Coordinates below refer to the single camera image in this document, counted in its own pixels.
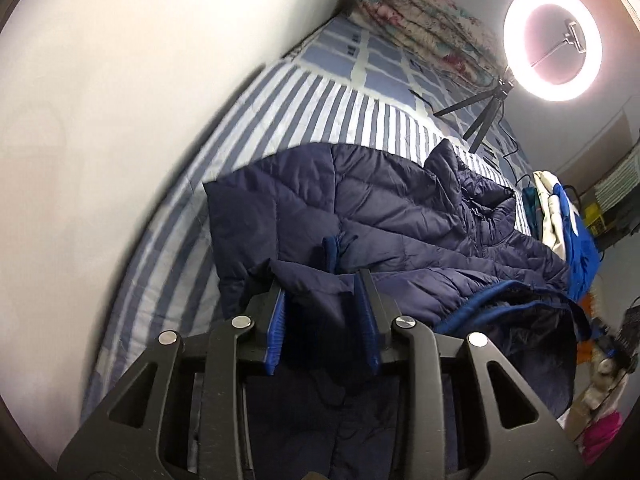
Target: silver screw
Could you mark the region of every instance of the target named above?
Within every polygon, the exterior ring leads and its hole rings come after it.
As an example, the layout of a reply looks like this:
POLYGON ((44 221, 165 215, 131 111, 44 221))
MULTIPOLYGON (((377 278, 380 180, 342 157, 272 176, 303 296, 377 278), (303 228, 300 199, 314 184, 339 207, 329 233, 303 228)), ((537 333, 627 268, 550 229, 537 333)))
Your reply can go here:
POLYGON ((231 325, 234 328, 247 328, 251 325, 251 318, 249 316, 236 316, 231 320, 231 325))
POLYGON ((481 332, 472 332, 471 334, 469 334, 469 342, 473 346, 482 348, 489 342, 489 338, 481 332))
POLYGON ((158 336, 161 345, 172 345, 178 341, 178 335, 173 330, 166 330, 158 336))
POLYGON ((413 328, 415 326, 415 319, 411 316, 396 317, 396 325, 400 328, 413 328))

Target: wall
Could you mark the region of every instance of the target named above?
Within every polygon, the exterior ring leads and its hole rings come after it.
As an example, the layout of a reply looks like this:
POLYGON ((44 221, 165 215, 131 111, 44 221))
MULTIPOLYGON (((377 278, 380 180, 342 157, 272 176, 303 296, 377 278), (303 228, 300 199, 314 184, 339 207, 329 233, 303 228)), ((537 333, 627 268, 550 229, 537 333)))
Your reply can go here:
POLYGON ((337 0, 21 0, 0 34, 0 393, 55 462, 118 264, 257 67, 337 0))
MULTIPOLYGON (((640 296, 640 234, 620 240, 607 249, 599 275, 602 277, 604 317, 618 328, 625 310, 640 296)), ((629 377, 628 385, 620 399, 620 413, 627 416, 640 397, 640 371, 629 377)))
MULTIPOLYGON (((502 41, 504 16, 512 0, 455 1, 482 19, 502 41)), ((640 32, 619 0, 582 1, 603 40, 603 63, 596 82, 580 98, 564 103, 543 101, 517 86, 506 101, 506 117, 536 170, 557 171, 630 96, 640 94, 640 32)))

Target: magenta fabric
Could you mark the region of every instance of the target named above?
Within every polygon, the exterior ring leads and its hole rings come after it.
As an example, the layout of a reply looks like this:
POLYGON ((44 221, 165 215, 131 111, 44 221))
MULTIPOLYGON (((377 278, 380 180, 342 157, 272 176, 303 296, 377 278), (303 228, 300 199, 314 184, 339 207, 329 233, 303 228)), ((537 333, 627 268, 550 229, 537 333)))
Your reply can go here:
POLYGON ((585 430, 582 438, 582 458, 587 465, 593 464, 602 452, 609 447, 611 441, 618 434, 622 426, 622 417, 619 412, 613 412, 585 430))

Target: blue garment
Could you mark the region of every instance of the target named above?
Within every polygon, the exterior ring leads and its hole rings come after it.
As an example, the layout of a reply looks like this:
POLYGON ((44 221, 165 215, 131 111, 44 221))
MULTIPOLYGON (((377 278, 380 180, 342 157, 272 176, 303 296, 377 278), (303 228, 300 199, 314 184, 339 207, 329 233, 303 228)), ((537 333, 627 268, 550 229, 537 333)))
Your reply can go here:
POLYGON ((423 167, 306 144, 204 187, 225 316, 273 280, 286 291, 275 376, 247 389, 260 478, 300 478, 309 463, 331 479, 388 478, 398 382, 370 372, 361 268, 428 326, 461 312, 447 333, 487 332, 554 414, 571 401, 574 316, 579 335, 588 322, 564 297, 568 267, 514 229, 513 191, 471 171, 448 140, 423 167))
POLYGON ((589 291, 591 283, 596 277, 600 267, 600 255, 591 233, 585 227, 580 216, 572 211, 569 198, 562 186, 556 184, 553 192, 560 199, 566 262, 571 269, 567 295, 572 300, 578 301, 589 291), (577 232, 572 226, 572 217, 577 232))

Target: blue and white striped blanket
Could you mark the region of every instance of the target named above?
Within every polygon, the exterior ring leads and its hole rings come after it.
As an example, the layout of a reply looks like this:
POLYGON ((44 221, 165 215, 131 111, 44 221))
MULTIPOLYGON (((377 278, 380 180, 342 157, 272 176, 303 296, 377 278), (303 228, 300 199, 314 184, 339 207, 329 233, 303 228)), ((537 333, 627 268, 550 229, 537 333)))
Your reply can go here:
MULTIPOLYGON (((86 393, 87 416, 164 330, 206 332, 221 317, 202 182, 306 142, 371 146, 423 163, 444 138, 418 118, 363 91, 280 60, 236 101, 162 202, 129 262, 86 393)), ((509 186, 481 157, 456 152, 473 170, 509 186)), ((516 229, 529 234, 522 197, 516 229)))

